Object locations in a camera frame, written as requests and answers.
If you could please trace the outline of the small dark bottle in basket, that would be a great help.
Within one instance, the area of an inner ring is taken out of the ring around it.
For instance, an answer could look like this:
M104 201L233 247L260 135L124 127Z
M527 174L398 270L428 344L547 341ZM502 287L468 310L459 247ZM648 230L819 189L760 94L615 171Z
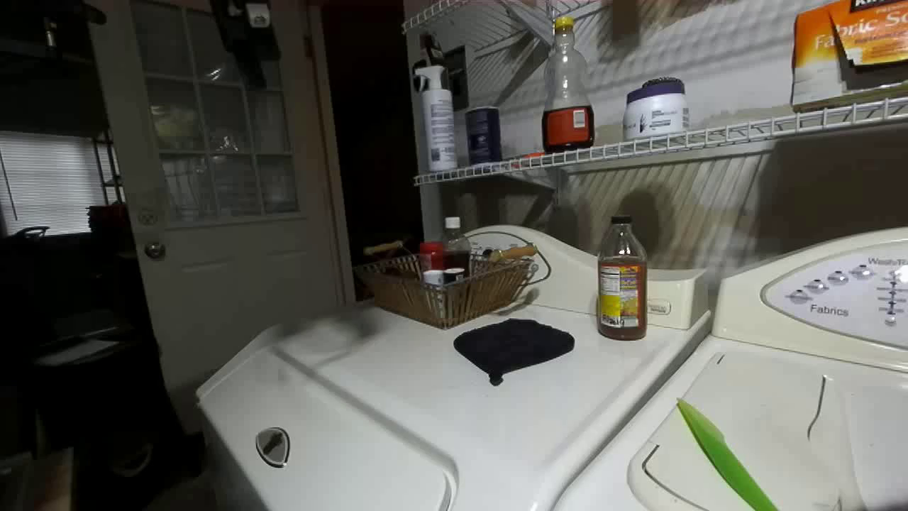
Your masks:
M463 235L463 222L456 216L445 219L445 264L449 267L472 267L472 245Z

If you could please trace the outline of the black cloth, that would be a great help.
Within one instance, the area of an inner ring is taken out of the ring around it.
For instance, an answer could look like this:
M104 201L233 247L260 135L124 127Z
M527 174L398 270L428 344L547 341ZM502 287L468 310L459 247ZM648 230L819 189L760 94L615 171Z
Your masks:
M490 385L499 385L509 372L547 362L574 345L571 331L524 318L468 328L455 337L455 350L483 368Z

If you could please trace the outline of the orange fabric softener box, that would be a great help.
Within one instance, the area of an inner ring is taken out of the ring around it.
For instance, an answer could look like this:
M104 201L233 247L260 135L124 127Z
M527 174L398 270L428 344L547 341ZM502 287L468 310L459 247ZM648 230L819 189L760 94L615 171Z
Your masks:
M903 94L908 0L826 0L795 17L791 105Z

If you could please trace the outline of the white dryer right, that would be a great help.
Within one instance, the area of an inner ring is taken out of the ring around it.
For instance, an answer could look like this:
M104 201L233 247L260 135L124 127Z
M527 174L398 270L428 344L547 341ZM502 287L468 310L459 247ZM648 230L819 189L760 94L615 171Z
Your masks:
M822 242L721 282L713 331L557 511L751 511L675 404L778 511L908 511L908 230Z

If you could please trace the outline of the red lid jar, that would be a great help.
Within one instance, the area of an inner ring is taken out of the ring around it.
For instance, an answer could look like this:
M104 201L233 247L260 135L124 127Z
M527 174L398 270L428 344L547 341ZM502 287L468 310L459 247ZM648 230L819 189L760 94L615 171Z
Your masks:
M445 247L439 242L419 245L419 270L425 283L445 282Z

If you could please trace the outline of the white door with window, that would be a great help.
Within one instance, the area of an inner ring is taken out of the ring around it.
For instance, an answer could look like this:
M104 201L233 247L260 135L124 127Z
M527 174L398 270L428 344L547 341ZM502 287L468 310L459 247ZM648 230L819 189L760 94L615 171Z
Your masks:
M351 299L320 12L270 0L279 56L250 83L209 0L87 0L163 375L185 429L197 389L260 328Z

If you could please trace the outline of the wicker basket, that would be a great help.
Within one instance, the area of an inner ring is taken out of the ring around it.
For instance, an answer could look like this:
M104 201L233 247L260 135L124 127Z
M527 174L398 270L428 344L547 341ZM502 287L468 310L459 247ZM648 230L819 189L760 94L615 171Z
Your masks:
M468 274L439 270L433 277L425 274L416 255L357 267L357 277L377 306L439 328L513 303L533 272L536 264L527 255L479 260Z

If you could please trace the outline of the white washer left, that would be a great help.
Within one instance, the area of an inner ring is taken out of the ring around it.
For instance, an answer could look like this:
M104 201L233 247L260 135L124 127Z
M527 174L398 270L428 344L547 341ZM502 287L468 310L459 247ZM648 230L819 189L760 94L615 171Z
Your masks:
M574 350L489 377L455 328L371 303L270 327L198 389L233 507L554 511L709 328L704 270L655 270L648 335L611 341L591 253L513 225L472 245L531 253L536 277L499 316Z

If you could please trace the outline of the amber vinegar bottle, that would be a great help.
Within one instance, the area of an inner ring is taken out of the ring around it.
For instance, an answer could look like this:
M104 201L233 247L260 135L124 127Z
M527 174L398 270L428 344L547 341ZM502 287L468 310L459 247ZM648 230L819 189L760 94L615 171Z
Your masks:
M648 253L629 216L612 216L601 238L597 323L612 341L648 331Z

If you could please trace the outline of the white jar purple lid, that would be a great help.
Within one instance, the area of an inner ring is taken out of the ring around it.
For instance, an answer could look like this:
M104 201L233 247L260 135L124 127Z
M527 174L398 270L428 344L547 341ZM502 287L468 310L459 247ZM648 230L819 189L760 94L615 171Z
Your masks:
M663 135L686 127L686 88L675 76L648 80L628 94L624 135Z

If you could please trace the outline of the dark blue can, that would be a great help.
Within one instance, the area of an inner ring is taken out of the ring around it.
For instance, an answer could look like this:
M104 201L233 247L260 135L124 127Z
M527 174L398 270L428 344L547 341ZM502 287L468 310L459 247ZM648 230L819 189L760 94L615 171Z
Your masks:
M473 164L502 159L497 108L472 108L465 114L465 131L468 131L468 159Z

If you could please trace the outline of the green plastic stick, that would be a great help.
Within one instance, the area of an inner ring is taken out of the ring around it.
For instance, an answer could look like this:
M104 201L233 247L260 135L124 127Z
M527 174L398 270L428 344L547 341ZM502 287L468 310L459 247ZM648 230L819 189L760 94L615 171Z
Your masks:
M778 511L771 496L760 487L760 483L750 473L750 467L739 459L739 455L724 439L721 429L689 399L675 404L680 421L695 436L699 448L714 467L714 473L751 507L751 511Z

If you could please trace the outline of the transparent bottle yellow cap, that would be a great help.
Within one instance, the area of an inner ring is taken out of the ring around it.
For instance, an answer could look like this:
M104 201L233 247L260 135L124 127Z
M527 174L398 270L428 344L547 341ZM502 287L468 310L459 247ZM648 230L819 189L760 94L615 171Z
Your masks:
M588 98L588 63L577 49L574 19L554 22L554 49L544 63L543 145L547 154L592 145L592 105Z

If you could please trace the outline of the white spray bottle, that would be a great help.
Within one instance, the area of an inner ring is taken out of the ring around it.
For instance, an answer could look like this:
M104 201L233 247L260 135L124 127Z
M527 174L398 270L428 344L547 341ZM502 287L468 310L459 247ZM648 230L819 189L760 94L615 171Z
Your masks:
M445 174L456 167L456 135L455 135L455 97L442 84L442 64L422 64L415 71L419 101L422 101L422 127L428 145L428 167Z

